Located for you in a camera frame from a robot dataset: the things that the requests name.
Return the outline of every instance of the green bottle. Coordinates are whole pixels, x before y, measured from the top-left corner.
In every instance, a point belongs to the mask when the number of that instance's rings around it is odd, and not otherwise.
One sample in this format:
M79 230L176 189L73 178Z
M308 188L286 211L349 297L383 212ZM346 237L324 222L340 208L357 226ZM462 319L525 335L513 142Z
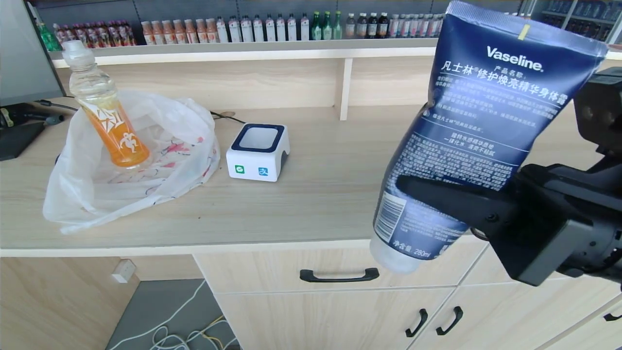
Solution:
M333 39L341 39L341 11L335 12L335 24L333 25Z
M37 24L37 28L39 29L39 35L41 35L41 40L45 45L45 48L48 51L62 51L60 44L56 40L56 36L53 35L45 26L43 22L39 22Z
M311 23L311 40L322 39L322 27L320 27L320 12L313 12L313 23Z
M330 40L333 37L333 28L330 26L330 11L324 11L324 26L322 27L322 40Z

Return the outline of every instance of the floor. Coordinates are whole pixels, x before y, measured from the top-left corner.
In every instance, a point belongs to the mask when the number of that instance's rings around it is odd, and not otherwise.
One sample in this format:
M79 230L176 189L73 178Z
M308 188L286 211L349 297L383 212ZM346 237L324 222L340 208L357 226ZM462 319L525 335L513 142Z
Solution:
M172 281L142 281L121 320L110 337L106 350L149 350L153 346L150 332L140 338L120 341L142 334L166 319L171 317L175 310L182 306L197 290L203 280L172 280ZM182 308L175 317L166 323L169 334L176 334L186 339L194 330L207 327L221 315L220 309L210 288L204 283L198 290L196 297ZM233 332L226 323L219 323L206 331L211 337L220 339L225 345L234 338ZM179 344L179 340L167 340L164 346ZM214 348L211 342L202 336L196 337L189 343L192 349L221 350ZM232 343L226 350L239 349L238 342Z

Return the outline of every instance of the computer monitor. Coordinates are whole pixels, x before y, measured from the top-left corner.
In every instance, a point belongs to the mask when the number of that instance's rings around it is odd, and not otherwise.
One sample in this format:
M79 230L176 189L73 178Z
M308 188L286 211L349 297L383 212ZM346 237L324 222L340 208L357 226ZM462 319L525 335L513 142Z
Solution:
M0 106L65 96L24 0L0 0Z

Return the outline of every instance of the white cable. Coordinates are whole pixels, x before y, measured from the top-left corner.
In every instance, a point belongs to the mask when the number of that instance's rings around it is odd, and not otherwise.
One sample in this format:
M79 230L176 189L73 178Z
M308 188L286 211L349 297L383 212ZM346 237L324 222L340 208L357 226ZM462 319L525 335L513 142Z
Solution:
M150 350L190 350L190 346L188 345L188 343L192 340L194 340L196 337L198 337L199 335L201 335L202 333L204 334L205 331L207 331L208 329L210 329L211 327L214 327L215 325L217 325L218 323L228 323L227 320L225 319L221 319L220 321L214 322L212 324L210 324L209 326L207 326L206 328L204 328L201 331L192 331L188 337L184 340L182 339L180 336L177 336L175 334L170 334L169 335L169 329L167 326L165 326L165 324L167 322L169 322L170 320L172 320L175 315L177 315L177 313L179 311L181 311L181 309L184 308L184 306L186 306L189 302L191 302L198 293L198 290L201 289L201 287L205 284L205 280L203 280L201 282L201 284L197 287L197 289L195 290L194 294L190 297L190 299L186 300L186 302L184 304L182 304L179 309L177 309L177 311L175 311L173 313L173 315L171 315L171 317L169 317L166 321L158 324L157 326L153 327L152 329L146 331L145 333L142 334L138 334L137 336L133 336L130 338L126 338L123 339L122 341L118 342L117 345L111 347L109 350L115 350L119 345L121 345L122 343L125 343L126 341L132 340L132 339L137 339L140 338L142 336L145 336L153 331L154 334L151 336L151 341L153 343L153 346L150 348ZM160 332L160 330L164 329L164 337L162 339L160 339L159 341L156 341L156 335ZM173 346L163 346L162 344L164 344L166 342L166 340L168 339L177 339L179 340L179 344L173 345ZM216 343L214 343L211 339L207 338L207 340L210 341L210 343L212 345L214 345L214 348L216 350L225 350L226 348L229 347L229 345L231 345L231 343L233 343L236 338L233 338L233 340L231 340L230 342L228 342L223 349L219 349L218 346L216 345Z

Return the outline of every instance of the barcode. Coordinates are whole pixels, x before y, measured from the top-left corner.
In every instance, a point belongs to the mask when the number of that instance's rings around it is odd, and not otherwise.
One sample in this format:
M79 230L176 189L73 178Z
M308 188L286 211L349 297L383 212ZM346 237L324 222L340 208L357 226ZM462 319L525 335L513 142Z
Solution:
M406 200L385 192L380 202L380 211L374 230L385 242L389 242L399 217L404 211Z

